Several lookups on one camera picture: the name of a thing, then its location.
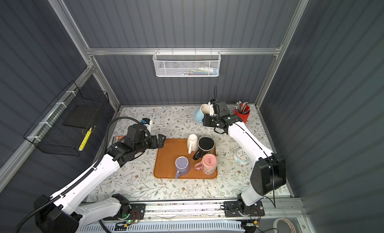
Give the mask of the light blue mug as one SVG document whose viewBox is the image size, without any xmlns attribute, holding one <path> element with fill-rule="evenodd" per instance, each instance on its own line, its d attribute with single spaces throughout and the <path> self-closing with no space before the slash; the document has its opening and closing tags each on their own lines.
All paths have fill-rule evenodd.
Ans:
<svg viewBox="0 0 384 233">
<path fill-rule="evenodd" d="M 195 120 L 198 123 L 203 124 L 205 115 L 208 114 L 209 116 L 211 116 L 211 111 L 212 107 L 210 104 L 202 104 L 195 113 Z"/>
</svg>

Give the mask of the black patterned mug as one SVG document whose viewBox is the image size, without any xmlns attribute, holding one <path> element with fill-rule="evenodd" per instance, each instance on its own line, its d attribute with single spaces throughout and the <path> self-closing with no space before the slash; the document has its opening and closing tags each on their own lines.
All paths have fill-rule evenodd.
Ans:
<svg viewBox="0 0 384 233">
<path fill-rule="evenodd" d="M 193 156 L 193 160 L 199 160 L 206 154 L 212 153 L 215 149 L 215 141 L 211 137 L 203 136 L 198 140 L 198 150 Z"/>
</svg>

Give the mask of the purple mug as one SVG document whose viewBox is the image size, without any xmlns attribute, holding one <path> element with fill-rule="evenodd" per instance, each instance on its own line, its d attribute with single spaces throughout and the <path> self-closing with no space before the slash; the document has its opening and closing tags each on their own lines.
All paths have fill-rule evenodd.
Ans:
<svg viewBox="0 0 384 233">
<path fill-rule="evenodd" d="M 180 156 L 175 161 L 176 175 L 175 179 L 185 176 L 190 171 L 189 160 L 185 156 Z"/>
</svg>

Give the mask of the white mug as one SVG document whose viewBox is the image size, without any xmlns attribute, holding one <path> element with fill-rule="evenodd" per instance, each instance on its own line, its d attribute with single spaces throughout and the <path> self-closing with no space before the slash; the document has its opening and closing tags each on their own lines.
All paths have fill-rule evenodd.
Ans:
<svg viewBox="0 0 384 233">
<path fill-rule="evenodd" d="M 187 139 L 188 154 L 196 152 L 199 149 L 198 137 L 195 134 L 191 134 Z"/>
</svg>

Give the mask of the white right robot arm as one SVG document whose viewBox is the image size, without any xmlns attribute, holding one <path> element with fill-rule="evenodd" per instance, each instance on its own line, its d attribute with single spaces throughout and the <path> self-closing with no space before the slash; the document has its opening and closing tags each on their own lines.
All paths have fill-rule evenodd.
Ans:
<svg viewBox="0 0 384 233">
<path fill-rule="evenodd" d="M 222 129 L 221 134 L 226 133 L 233 138 L 253 164 L 250 186 L 239 194 L 237 199 L 237 209 L 241 215 L 250 215 L 255 203 L 263 196 L 286 184 L 285 158 L 264 146 L 239 116 L 234 114 L 220 117 L 205 114 L 203 126 Z"/>
</svg>

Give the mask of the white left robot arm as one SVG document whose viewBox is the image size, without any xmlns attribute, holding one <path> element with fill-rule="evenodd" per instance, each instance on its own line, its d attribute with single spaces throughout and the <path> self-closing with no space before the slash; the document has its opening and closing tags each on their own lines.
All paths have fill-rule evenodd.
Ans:
<svg viewBox="0 0 384 233">
<path fill-rule="evenodd" d="M 75 180 L 53 193 L 42 195 L 35 201 L 34 210 L 16 226 L 18 233 L 31 218 L 43 233 L 74 233 L 85 225 L 100 222 L 104 218 L 116 217 L 125 220 L 134 215 L 130 201 L 121 194 L 114 194 L 104 202 L 82 207 L 80 204 L 102 181 L 122 168 L 127 162 L 142 156 L 147 149 L 163 148 L 166 136 L 151 135 L 151 120 L 132 119 L 133 125 L 118 142 L 104 145 L 97 161 Z"/>
</svg>

